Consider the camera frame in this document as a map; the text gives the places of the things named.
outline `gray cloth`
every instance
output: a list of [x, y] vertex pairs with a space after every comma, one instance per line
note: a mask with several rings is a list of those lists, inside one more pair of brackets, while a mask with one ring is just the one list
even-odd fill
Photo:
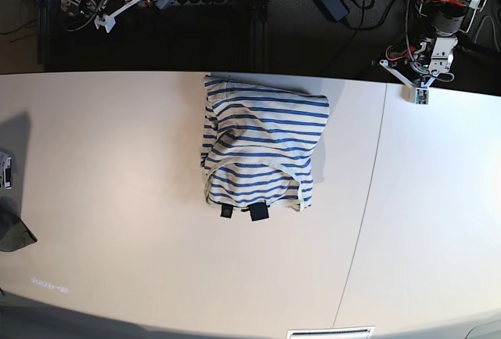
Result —
[[0, 207], [0, 251], [18, 251], [37, 242], [21, 218]]

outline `white table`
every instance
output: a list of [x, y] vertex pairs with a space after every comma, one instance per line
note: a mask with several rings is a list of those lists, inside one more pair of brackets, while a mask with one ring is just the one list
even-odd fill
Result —
[[[94, 316], [204, 334], [279, 339], [288, 329], [333, 324], [386, 85], [272, 79], [329, 96], [332, 114], [313, 160], [314, 207], [274, 209], [269, 220], [252, 223], [248, 215], [219, 218], [204, 202], [203, 78], [0, 77], [0, 143], [26, 154], [22, 219], [38, 237], [0, 255], [2, 289]], [[34, 285], [32, 277], [70, 293]]]
[[499, 319], [500, 98], [434, 89], [414, 106], [399, 85], [230, 74], [332, 105], [313, 207], [252, 223], [204, 203], [203, 76], [0, 77], [0, 147], [23, 178], [10, 195], [39, 239], [0, 254], [1, 288], [132, 332], [279, 339], [335, 322], [456, 339]]

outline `red wire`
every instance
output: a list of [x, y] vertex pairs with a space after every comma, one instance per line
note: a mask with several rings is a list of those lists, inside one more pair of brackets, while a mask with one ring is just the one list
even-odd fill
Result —
[[461, 7], [465, 7], [466, 6], [462, 2], [459, 2], [457, 0], [428, 0], [427, 2], [450, 3], [450, 4], [461, 6]]
[[[406, 57], [409, 57], [409, 52], [406, 52], [405, 54], [403, 54], [402, 56], [399, 56], [399, 57], [395, 57], [395, 58], [390, 58], [390, 56], [388, 55], [388, 53], [390, 52], [390, 49], [393, 48], [393, 45], [390, 45], [388, 48], [386, 48], [386, 60], [388, 61], [398, 61], [398, 60], [401, 60], [401, 59], [405, 59]], [[410, 50], [411, 52], [414, 52], [417, 48], [414, 47], [413, 45], [410, 46]]]

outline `blue stripe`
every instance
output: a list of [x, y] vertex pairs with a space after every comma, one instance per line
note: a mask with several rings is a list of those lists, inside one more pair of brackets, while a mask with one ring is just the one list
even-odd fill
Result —
[[284, 159], [291, 160], [309, 159], [311, 157], [310, 155], [288, 157], [287, 155], [282, 155], [280, 153], [222, 153], [221, 151], [216, 149], [212, 149], [212, 152], [221, 157], [282, 157]]
[[255, 177], [270, 176], [270, 175], [276, 175], [277, 173], [283, 173], [282, 171], [276, 170], [276, 171], [265, 172], [265, 173], [257, 173], [255, 175], [245, 175], [242, 173], [236, 173], [234, 170], [229, 169], [227, 167], [221, 167], [219, 169], [221, 171], [231, 173], [232, 175], [234, 175], [236, 177], [241, 177], [242, 179], [253, 179]]
[[252, 182], [252, 183], [249, 183], [249, 184], [237, 184], [236, 182], [233, 182], [233, 181], [228, 180], [228, 179], [224, 179], [223, 177], [219, 177], [217, 175], [212, 175], [212, 178], [216, 179], [216, 180], [219, 180], [219, 181], [226, 182], [226, 183], [228, 183], [230, 185], [236, 186], [237, 188], [251, 188], [252, 186], [268, 185], [268, 184], [272, 184], [272, 183], [278, 182], [278, 181], [290, 181], [290, 180], [292, 180], [292, 177], [280, 177], [279, 179], [268, 180], [268, 181]]
[[224, 197], [224, 198], [229, 198], [236, 204], [249, 204], [250, 202], [255, 202], [256, 200], [272, 200], [273, 198], [280, 198], [281, 200], [297, 200], [297, 196], [284, 196], [282, 197], [282, 194], [275, 194], [270, 197], [255, 197], [252, 200], [234, 200], [231, 196], [227, 194], [222, 194], [222, 193], [211, 193], [214, 197]]
[[287, 125], [304, 125], [304, 126], [321, 126], [325, 127], [325, 124], [320, 124], [319, 122], [303, 122], [303, 121], [289, 121], [289, 120], [277, 120], [275, 118], [259, 118], [253, 114], [232, 114], [231, 116], [225, 117], [219, 121], [219, 124], [227, 120], [232, 120], [236, 118], [249, 118], [252, 120], [258, 120], [263, 123], [272, 122], [274, 124], [287, 124]]
[[212, 159], [211, 157], [208, 157], [207, 161], [210, 161], [211, 163], [214, 163], [214, 164], [217, 164], [220, 162], [220, 160], [215, 160], [215, 159]]
[[232, 192], [231, 190], [227, 190], [223, 185], [219, 185], [219, 184], [212, 184], [211, 187], [223, 189], [225, 192], [227, 192], [228, 194], [231, 194], [232, 196], [251, 196], [252, 194], [269, 193], [269, 192], [272, 192], [273, 190], [278, 190], [278, 189], [292, 189], [292, 190], [299, 189], [297, 186], [275, 186], [274, 188], [267, 189], [267, 190], [254, 190], [252, 192], [237, 193], [237, 192]]
[[[248, 147], [250, 145], [245, 145], [245, 146], [234, 146], [234, 145], [229, 145], [228, 143], [224, 142], [223, 140], [219, 139], [218, 140], [218, 143], [223, 145], [224, 147], [228, 147], [229, 149], [232, 149], [232, 148], [235, 148], [235, 147]], [[314, 149], [305, 149], [303, 147], [289, 147], [287, 149], [277, 149], [277, 148], [273, 148], [274, 150], [277, 150], [277, 151], [283, 151], [283, 152], [290, 152], [290, 151], [304, 151], [304, 152], [313, 152]]]
[[265, 142], [265, 143], [301, 142], [301, 143], [307, 143], [308, 145], [316, 145], [317, 144], [316, 141], [307, 141], [306, 139], [297, 139], [297, 138], [267, 139], [267, 138], [258, 138], [258, 137], [243, 137], [243, 136], [237, 137], [231, 133], [225, 133], [225, 135], [231, 139], [234, 139], [234, 140], [251, 141], [251, 142]]
[[314, 135], [320, 137], [322, 133], [319, 132], [296, 132], [294, 130], [283, 130], [283, 129], [265, 129], [259, 128], [258, 126], [246, 126], [246, 125], [230, 125], [224, 128], [220, 128], [218, 132], [226, 132], [227, 130], [255, 130], [257, 132], [266, 132], [266, 133], [290, 133], [290, 134], [298, 134], [298, 135]]
[[328, 114], [317, 114], [315, 112], [306, 112], [304, 110], [284, 110], [280, 108], [266, 108], [263, 106], [244, 106], [243, 104], [230, 104], [225, 107], [225, 109], [221, 110], [217, 113], [218, 116], [222, 115], [227, 110], [231, 110], [232, 108], [245, 108], [247, 110], [251, 110], [253, 112], [273, 112], [274, 114], [294, 114], [296, 116], [309, 116], [309, 117], [321, 117], [321, 118], [329, 118]]
[[296, 96], [302, 96], [305, 98], [317, 98], [317, 99], [324, 99], [325, 96], [322, 95], [309, 95], [309, 94], [302, 94], [300, 92], [291, 92], [287, 90], [280, 90], [280, 89], [272, 89], [272, 88], [245, 88], [245, 87], [233, 87], [233, 88], [221, 88], [219, 90], [211, 91], [207, 95], [212, 96], [212, 95], [217, 95], [217, 94], [222, 94], [223, 92], [269, 92], [269, 93], [282, 93], [282, 94], [291, 94], [291, 95], [296, 95]]
[[312, 160], [310, 159], [306, 163], [304, 163], [303, 165], [282, 164], [282, 166], [287, 167], [287, 168], [305, 168], [305, 167], [309, 166], [311, 162], [312, 162]]
[[235, 165], [239, 168], [264, 168], [264, 167], [269, 167], [266, 164], [241, 164], [241, 163], [235, 163]]
[[224, 79], [218, 79], [217, 81], [211, 81], [211, 82], [207, 82], [205, 84], [205, 87], [209, 87], [209, 86], [213, 86], [213, 85], [217, 85], [218, 83], [222, 83], [222, 82], [225, 82]]
[[[211, 161], [213, 163], [219, 163], [218, 160], [211, 159], [210, 157], [207, 158], [208, 161]], [[312, 160], [308, 160], [305, 164], [303, 165], [296, 165], [296, 164], [282, 164], [282, 166], [287, 167], [287, 168], [306, 168], [307, 166], [310, 165]], [[235, 165], [239, 168], [269, 168], [269, 165], [266, 164], [241, 164], [241, 163], [235, 163]]]
[[218, 108], [219, 106], [225, 104], [225, 103], [231, 103], [231, 102], [239, 102], [240, 100], [249, 100], [252, 102], [279, 102], [279, 103], [295, 103], [295, 104], [306, 104], [308, 106], [323, 106], [323, 107], [329, 107], [328, 103], [317, 103], [317, 102], [310, 102], [308, 100], [296, 100], [296, 99], [282, 99], [282, 98], [258, 98], [258, 97], [253, 97], [253, 96], [237, 96], [236, 98], [230, 98], [230, 99], [224, 99], [220, 101], [219, 103], [215, 104], [212, 106], [213, 109]]

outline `cable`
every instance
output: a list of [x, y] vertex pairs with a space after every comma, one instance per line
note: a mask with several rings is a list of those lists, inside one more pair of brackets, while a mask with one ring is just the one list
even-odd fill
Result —
[[[363, 24], [363, 19], [366, 14], [366, 10], [364, 7], [362, 7], [362, 17], [360, 18], [360, 24], [359, 28]], [[336, 60], [337, 58], [346, 50], [346, 48], [351, 44], [351, 42], [355, 39], [355, 36], [357, 36], [357, 33], [359, 30], [355, 30], [355, 32], [351, 35], [351, 37], [344, 43], [344, 45], [337, 51], [337, 53], [330, 59], [328, 63], [324, 65], [324, 67], [316, 74], [317, 76], [321, 75], [327, 68], [329, 68]]]
[[73, 29], [65, 28], [66, 31], [68, 31], [68, 32], [77, 32], [77, 31], [80, 31], [80, 30], [83, 30], [84, 28], [86, 28], [96, 18], [97, 12], [100, 11], [101, 6], [104, 5], [105, 1], [106, 0], [101, 0], [99, 2], [99, 4], [96, 6], [96, 9], [94, 10], [94, 13], [91, 15], [91, 17], [84, 24], [82, 24], [80, 27], [73, 28]]
[[383, 11], [383, 14], [381, 16], [381, 18], [379, 19], [379, 21], [373, 25], [373, 26], [369, 26], [369, 27], [353, 27], [351, 26], [347, 21], [343, 22], [343, 25], [345, 25], [347, 28], [349, 28], [350, 30], [353, 30], [353, 31], [372, 31], [372, 30], [376, 30], [377, 28], [381, 27], [384, 22], [386, 22], [386, 19], [388, 17], [388, 14], [390, 13], [391, 11], [391, 8], [393, 7], [393, 5], [395, 4], [397, 0], [391, 0], [390, 3], [387, 5], [386, 9]]
[[[441, 75], [448, 75], [448, 76], [450, 76], [450, 78], [449, 79], [440, 78]], [[437, 81], [440, 81], [440, 82], [449, 83], [449, 82], [454, 81], [454, 79], [456, 79], [456, 76], [454, 75], [454, 73], [451, 73], [449, 71], [448, 73], [441, 73], [441, 74], [439, 74], [438, 77], [436, 77], [435, 79]]]
[[407, 51], [409, 52], [410, 59], [415, 63], [413, 52], [410, 49], [409, 43], [409, 9], [411, 0], [407, 0], [407, 6], [405, 7], [405, 43], [407, 44]]
[[440, 5], [443, 5], [443, 4], [453, 4], [453, 5], [462, 7], [462, 8], [466, 7], [466, 5], [464, 5], [462, 2], [459, 2], [457, 0], [425, 0], [425, 2], [427, 4], [432, 3], [432, 2], [437, 2]]
[[480, 34], [480, 31], [482, 31], [482, 28], [484, 27], [485, 21], [490, 20], [492, 24], [492, 35], [494, 36], [494, 45], [496, 46], [496, 49], [498, 52], [501, 52], [499, 49], [499, 43], [498, 43], [498, 37], [497, 37], [497, 28], [496, 28], [496, 22], [494, 22], [494, 19], [491, 16], [484, 16], [482, 18], [482, 21], [477, 27], [477, 30], [473, 34], [473, 43], [477, 42], [478, 35]]
[[[389, 54], [391, 53], [391, 50], [393, 48], [394, 48], [393, 45], [390, 45], [388, 48], [386, 48], [386, 52], [384, 54], [386, 56], [386, 60], [388, 60], [388, 61], [399, 61], [399, 60], [405, 59], [406, 57], [409, 56], [409, 53], [407, 51], [405, 51], [405, 53], [403, 53], [404, 51], [402, 51], [402, 55], [401, 56], [391, 58]], [[413, 45], [411, 45], [410, 48], [412, 49], [413, 52], [416, 51], [416, 49], [417, 49]]]
[[[33, 23], [33, 22], [36, 22], [36, 20], [31, 20], [29, 22], [27, 22], [26, 24], [30, 24], [30, 23]], [[6, 32], [0, 32], [0, 35], [11, 35], [11, 34], [14, 34], [15, 32], [17, 31], [21, 31], [25, 28], [26, 26], [23, 24], [22, 26], [19, 26], [17, 29], [15, 30], [11, 30], [11, 31], [6, 31]]]
[[23, 39], [26, 39], [26, 38], [31, 38], [32, 36], [38, 36], [38, 32], [36, 32], [34, 34], [28, 34], [28, 35], [24, 35], [24, 36], [19, 36], [16, 39], [10, 40], [9, 44], [15, 43], [16, 41], [23, 40]]

